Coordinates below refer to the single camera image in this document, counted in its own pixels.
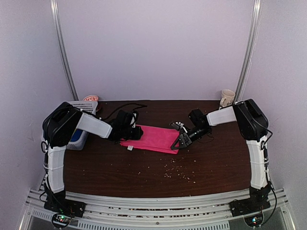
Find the pink towel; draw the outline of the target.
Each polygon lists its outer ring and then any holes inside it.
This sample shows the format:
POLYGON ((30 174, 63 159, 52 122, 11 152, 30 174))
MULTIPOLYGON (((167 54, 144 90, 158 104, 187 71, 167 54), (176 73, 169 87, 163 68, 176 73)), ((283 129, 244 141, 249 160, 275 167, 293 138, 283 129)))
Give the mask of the pink towel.
POLYGON ((140 125, 143 135, 139 140, 121 140, 120 145, 134 149, 150 150, 167 154, 178 154, 179 150, 171 149, 179 136, 175 129, 140 125))

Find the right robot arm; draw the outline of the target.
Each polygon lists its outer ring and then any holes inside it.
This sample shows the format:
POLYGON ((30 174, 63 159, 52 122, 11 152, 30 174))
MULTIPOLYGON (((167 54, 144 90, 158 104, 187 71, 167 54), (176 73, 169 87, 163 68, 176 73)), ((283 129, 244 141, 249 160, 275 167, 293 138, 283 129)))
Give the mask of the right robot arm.
POLYGON ((266 115, 253 99, 247 99, 206 114, 200 109, 194 109, 190 112, 189 119, 194 125, 192 128, 180 121, 171 123, 179 132, 171 145, 172 150, 187 148, 209 134, 213 127, 228 123, 237 125, 242 142, 246 144, 249 153, 251 168, 246 208, 252 212, 257 211, 267 201, 271 191, 267 143, 272 132, 269 130, 266 115))

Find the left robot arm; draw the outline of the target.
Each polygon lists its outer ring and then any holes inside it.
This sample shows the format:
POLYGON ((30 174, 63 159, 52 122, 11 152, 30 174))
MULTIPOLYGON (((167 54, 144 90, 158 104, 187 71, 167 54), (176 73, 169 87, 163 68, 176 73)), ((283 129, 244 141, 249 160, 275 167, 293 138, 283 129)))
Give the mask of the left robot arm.
POLYGON ((122 106, 114 110, 117 116, 112 119, 97 117, 95 114, 81 110, 68 102, 60 104, 43 122, 41 149, 45 154, 44 167, 47 173, 47 201, 59 213, 69 209, 66 199, 64 173, 64 155, 75 131, 80 130, 94 134, 112 142, 121 140, 139 140, 143 131, 136 125, 138 110, 144 104, 133 103, 132 112, 126 112, 122 106))

